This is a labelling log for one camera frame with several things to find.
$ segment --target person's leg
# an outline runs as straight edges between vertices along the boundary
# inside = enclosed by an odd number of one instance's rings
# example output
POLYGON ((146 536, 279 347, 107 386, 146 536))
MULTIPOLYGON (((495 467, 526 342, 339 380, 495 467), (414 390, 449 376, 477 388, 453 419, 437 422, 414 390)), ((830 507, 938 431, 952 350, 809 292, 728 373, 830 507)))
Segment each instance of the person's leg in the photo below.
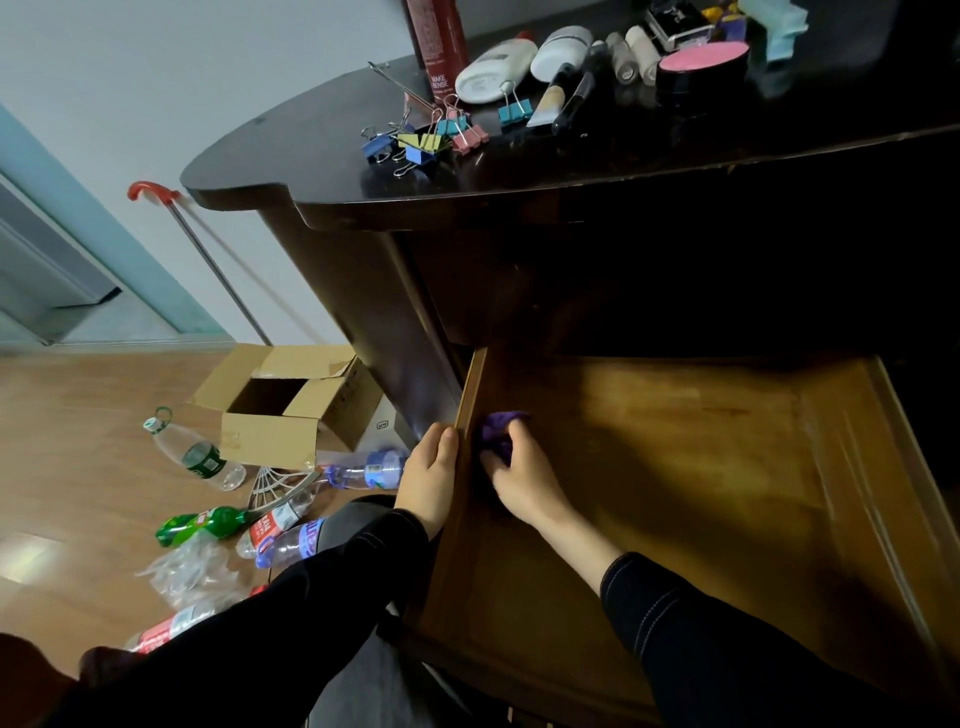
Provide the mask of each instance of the person's leg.
MULTIPOLYGON (((388 496, 359 498, 328 518, 317 550, 334 548, 390 510, 388 496)), ((336 624, 311 625, 336 629, 336 624)), ((324 689, 310 713, 309 728, 439 728, 472 721, 429 674, 375 634, 324 689)))

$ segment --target plastic bag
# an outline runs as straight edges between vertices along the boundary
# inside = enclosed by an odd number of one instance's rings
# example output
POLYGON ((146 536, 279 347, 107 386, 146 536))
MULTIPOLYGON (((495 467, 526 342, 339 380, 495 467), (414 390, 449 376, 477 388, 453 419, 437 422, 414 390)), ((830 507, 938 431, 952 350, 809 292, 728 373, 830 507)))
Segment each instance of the plastic bag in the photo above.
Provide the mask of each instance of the plastic bag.
POLYGON ((227 568, 228 558, 229 552, 217 537, 201 529, 136 575, 150 574, 150 585, 179 611, 208 596, 237 589, 238 574, 227 568))

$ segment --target glossy black tabletop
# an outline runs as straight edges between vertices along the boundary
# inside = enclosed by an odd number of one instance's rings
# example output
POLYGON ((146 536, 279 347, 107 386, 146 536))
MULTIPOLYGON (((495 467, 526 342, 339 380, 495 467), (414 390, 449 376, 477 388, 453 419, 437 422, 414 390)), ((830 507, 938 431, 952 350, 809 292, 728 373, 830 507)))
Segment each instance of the glossy black tabletop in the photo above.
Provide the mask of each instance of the glossy black tabletop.
MULTIPOLYGON (((202 206, 256 209, 296 205, 319 230, 409 230, 458 225, 458 215, 494 200, 529 193, 567 195, 603 182, 724 168, 818 154, 960 129, 960 13, 925 0, 805 0, 809 30, 793 59, 767 64, 763 33, 751 35, 742 94, 696 118, 657 109, 649 89, 620 89, 586 135, 569 139, 518 128, 502 133, 496 106, 472 109, 491 141, 445 160, 429 176, 403 178, 397 165, 368 163, 361 129, 398 121, 402 93, 363 68, 265 111, 194 159, 181 176, 202 206)), ((643 15, 629 0, 611 0, 530 24, 542 41, 569 23, 595 37, 621 33, 643 15)), ((516 29, 475 38, 475 57, 516 29)), ((413 56, 390 62, 395 78, 426 95, 413 56)), ((528 78, 519 95, 534 103, 544 86, 528 78)), ((554 199, 553 207, 562 205, 554 199)), ((562 220, 557 209, 517 220, 562 220)))

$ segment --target clear plastic bottle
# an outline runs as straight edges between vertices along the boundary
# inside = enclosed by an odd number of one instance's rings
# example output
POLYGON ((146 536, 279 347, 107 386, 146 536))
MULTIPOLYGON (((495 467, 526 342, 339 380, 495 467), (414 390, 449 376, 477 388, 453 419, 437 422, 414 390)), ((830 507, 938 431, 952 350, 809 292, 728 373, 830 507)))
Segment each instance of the clear plastic bottle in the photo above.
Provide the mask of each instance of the clear plastic bottle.
POLYGON ((315 486, 297 493, 254 523, 237 542, 237 554, 244 559, 255 559, 257 553, 269 548, 281 533, 297 524, 324 483, 325 481, 318 480, 315 486))
POLYGON ((284 570, 291 564, 307 559, 317 553, 317 539, 326 519, 308 521, 300 528, 279 536, 268 548, 256 555, 260 569, 284 570))
POLYGON ((160 624, 156 624, 150 629, 145 629, 143 632, 133 635, 127 640, 124 649, 142 654, 153 652, 162 644, 167 644, 173 640, 180 632, 189 629, 194 624, 204 621, 204 619, 208 617, 220 614, 238 601, 242 601, 245 596, 247 595, 240 591, 207 596, 196 604, 186 609, 181 609, 160 624))
POLYGON ((214 488, 232 491, 239 487, 247 477, 247 469, 234 460, 221 458, 217 446, 192 429, 175 425, 173 415, 169 407, 158 407, 155 416, 143 424, 143 428, 154 436, 160 451, 214 488), (165 413, 166 417, 159 417, 160 413, 165 413))
POLYGON ((407 458, 396 450, 380 450, 367 454, 346 455, 335 465, 324 468, 324 478, 334 488, 393 490, 400 485, 407 458))

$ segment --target light blue door frame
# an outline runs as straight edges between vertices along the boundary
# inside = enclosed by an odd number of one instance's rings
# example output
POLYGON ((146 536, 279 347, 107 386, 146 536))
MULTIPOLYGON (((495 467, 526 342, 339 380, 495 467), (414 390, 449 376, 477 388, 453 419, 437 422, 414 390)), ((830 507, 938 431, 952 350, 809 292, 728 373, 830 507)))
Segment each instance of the light blue door frame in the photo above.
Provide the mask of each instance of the light blue door frame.
POLYGON ((2 105, 0 173, 178 332, 224 333, 193 296, 2 105))

